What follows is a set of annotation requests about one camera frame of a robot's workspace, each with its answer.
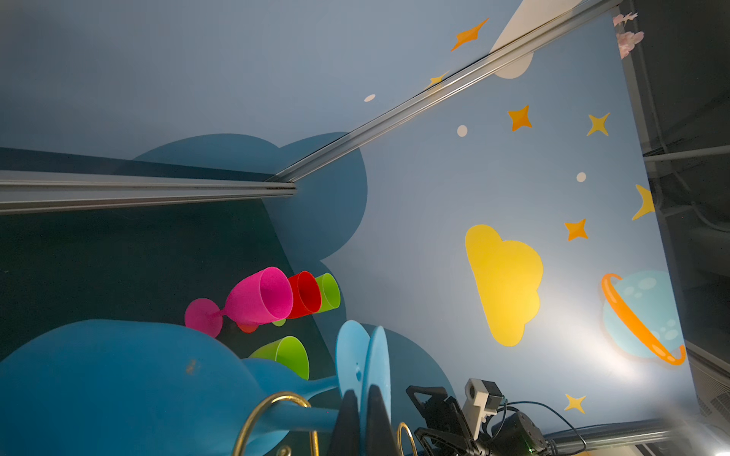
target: brown stain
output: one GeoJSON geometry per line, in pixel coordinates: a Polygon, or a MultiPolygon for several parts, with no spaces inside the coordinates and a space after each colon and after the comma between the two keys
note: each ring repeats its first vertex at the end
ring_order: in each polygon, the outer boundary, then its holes
{"type": "Polygon", "coordinates": [[[198,360],[191,360],[190,364],[188,364],[188,367],[185,369],[185,373],[187,375],[193,375],[195,373],[195,365],[198,363],[198,360]]]}

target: gold hook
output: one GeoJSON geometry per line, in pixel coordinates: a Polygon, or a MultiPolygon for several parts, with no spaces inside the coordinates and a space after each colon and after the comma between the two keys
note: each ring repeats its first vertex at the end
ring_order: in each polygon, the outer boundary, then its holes
{"type": "MultiPolygon", "coordinates": [[[[241,428],[241,432],[238,434],[238,438],[236,439],[236,445],[233,447],[233,453],[231,453],[231,456],[243,456],[244,451],[246,450],[246,442],[248,441],[248,438],[251,437],[254,424],[256,424],[258,419],[261,418],[261,415],[264,414],[264,412],[268,410],[269,407],[279,401],[294,402],[296,405],[302,407],[312,406],[312,404],[307,402],[307,399],[304,399],[296,393],[290,393],[287,391],[284,393],[276,393],[270,395],[268,398],[264,399],[259,405],[257,405],[251,412],[251,414],[248,415],[246,423],[243,425],[243,428],[241,428]]],[[[319,456],[319,440],[317,439],[316,430],[310,432],[310,450],[312,452],[312,456],[319,456]]]]}
{"type": "Polygon", "coordinates": [[[401,431],[406,430],[408,433],[408,438],[411,441],[411,448],[413,448],[413,456],[418,456],[418,452],[415,449],[415,442],[413,441],[413,434],[410,433],[410,429],[408,428],[408,425],[404,422],[398,425],[398,449],[401,452],[401,456],[404,456],[403,454],[403,442],[401,442],[401,431]]]}

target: green cup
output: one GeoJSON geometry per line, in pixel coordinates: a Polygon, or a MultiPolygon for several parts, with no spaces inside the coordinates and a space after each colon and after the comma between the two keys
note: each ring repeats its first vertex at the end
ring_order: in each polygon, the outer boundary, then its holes
{"type": "Polygon", "coordinates": [[[294,336],[286,336],[284,339],[266,344],[251,353],[249,358],[276,361],[294,371],[302,379],[310,379],[310,359],[307,357],[307,350],[294,336]]]}
{"type": "Polygon", "coordinates": [[[339,287],[332,274],[322,274],[315,280],[317,280],[317,285],[320,286],[320,293],[322,293],[322,307],[320,307],[317,313],[321,314],[322,312],[339,307],[339,287]]]}

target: yellow star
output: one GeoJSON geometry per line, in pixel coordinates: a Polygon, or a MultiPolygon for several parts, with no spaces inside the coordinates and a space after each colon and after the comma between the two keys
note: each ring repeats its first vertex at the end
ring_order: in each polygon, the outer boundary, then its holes
{"type": "Polygon", "coordinates": [[[460,34],[456,35],[456,46],[452,49],[454,51],[457,47],[461,46],[462,44],[470,41],[474,41],[475,39],[479,38],[479,29],[482,28],[484,24],[487,23],[487,20],[479,24],[478,26],[472,28],[471,30],[462,31],[460,34]]]}
{"type": "Polygon", "coordinates": [[[585,219],[578,223],[566,223],[565,228],[568,228],[568,241],[575,238],[588,239],[588,234],[585,234],[585,219]]]}
{"type": "Polygon", "coordinates": [[[641,195],[642,204],[641,209],[634,215],[632,220],[636,220],[639,217],[644,217],[649,212],[654,212],[654,200],[651,198],[651,192],[641,185],[637,185],[637,190],[641,195]]]}
{"type": "Polygon", "coordinates": [[[592,115],[588,115],[591,118],[591,122],[593,122],[593,126],[591,127],[591,131],[588,132],[586,136],[590,136],[597,131],[600,131],[604,135],[608,136],[608,132],[606,131],[606,119],[608,116],[610,116],[611,113],[609,112],[605,116],[601,117],[600,119],[597,117],[593,117],[592,115]]]}
{"type": "Polygon", "coordinates": [[[439,76],[439,77],[432,77],[432,78],[431,78],[431,84],[429,84],[428,86],[426,86],[426,88],[429,88],[429,87],[431,87],[432,85],[436,85],[436,84],[438,84],[439,82],[443,81],[443,80],[444,80],[444,76],[446,76],[447,74],[449,74],[449,72],[445,72],[444,74],[442,74],[442,75],[441,75],[441,76],[439,76]]]}
{"type": "Polygon", "coordinates": [[[519,111],[507,111],[507,114],[510,115],[512,118],[512,131],[517,131],[520,127],[530,127],[532,128],[532,124],[530,123],[530,119],[527,117],[527,110],[530,109],[530,105],[528,104],[524,108],[520,109],[519,111]]]}
{"type": "Polygon", "coordinates": [[[578,411],[580,413],[585,414],[585,412],[583,411],[583,407],[580,406],[580,403],[583,402],[583,399],[585,399],[585,396],[583,396],[582,398],[578,398],[578,399],[572,398],[569,395],[565,395],[565,397],[568,398],[568,406],[565,408],[566,411],[568,411],[570,409],[578,409],[578,411]]]}

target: teal planet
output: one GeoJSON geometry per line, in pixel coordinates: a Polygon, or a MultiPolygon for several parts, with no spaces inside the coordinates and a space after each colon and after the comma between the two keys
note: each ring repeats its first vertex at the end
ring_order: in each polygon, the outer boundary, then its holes
{"type": "MultiPolygon", "coordinates": [[[[641,271],[613,282],[626,305],[649,331],[672,353],[684,345],[675,294],[669,274],[641,271]]],[[[603,304],[603,323],[611,339],[626,353],[641,358],[656,358],[621,321],[608,301],[603,304]]]]}

